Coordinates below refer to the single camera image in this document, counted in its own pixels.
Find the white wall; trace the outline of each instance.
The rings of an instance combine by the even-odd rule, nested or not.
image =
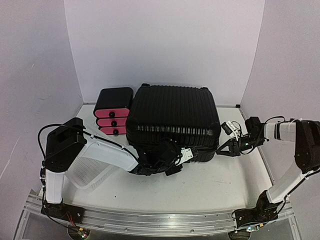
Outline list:
[[[247,117],[320,120],[320,2],[265,2],[252,74],[241,108]],[[294,160],[295,145],[269,142],[263,153],[275,180]],[[320,174],[290,197],[303,239],[320,236]]]
[[[75,116],[83,101],[63,0],[1,1],[0,26],[0,239],[10,240],[41,186],[39,129]]]
[[[220,105],[241,102],[264,0],[65,0],[81,92],[141,83],[206,86]]]

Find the black suitcase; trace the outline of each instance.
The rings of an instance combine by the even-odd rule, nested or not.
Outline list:
[[[150,151],[172,139],[180,147],[196,147],[194,162],[210,161],[219,146],[221,127],[211,92],[206,87],[143,84],[126,121],[126,137],[138,151]]]

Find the white table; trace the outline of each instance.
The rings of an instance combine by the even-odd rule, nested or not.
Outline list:
[[[95,124],[94,105],[84,105],[78,117]],[[237,121],[245,130],[238,108],[218,107],[220,122]],[[126,136],[113,136],[124,144]],[[221,132],[220,145],[229,137]],[[139,176],[118,169],[98,188],[86,193],[66,178],[65,203],[118,211],[189,213],[235,210],[254,207],[260,193],[272,183],[263,159],[256,149],[249,155],[215,155],[206,163],[184,164],[181,172]]]

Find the wall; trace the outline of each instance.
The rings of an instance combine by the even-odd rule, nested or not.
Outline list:
[[[265,2],[261,32],[241,107],[262,120],[320,120],[320,2]],[[294,160],[294,144],[269,142],[262,147],[278,180]],[[303,239],[319,239],[320,174],[290,197]]]
[[[39,129],[75,116],[83,101],[63,0],[2,1],[0,26],[0,239],[9,240],[41,185]]]
[[[65,0],[81,92],[141,83],[209,87],[216,103],[244,94],[264,0]]]

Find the white plastic basket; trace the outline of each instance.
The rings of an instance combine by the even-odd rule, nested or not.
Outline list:
[[[65,172],[65,176],[78,189],[92,192],[117,169],[117,166],[102,161],[77,157]]]

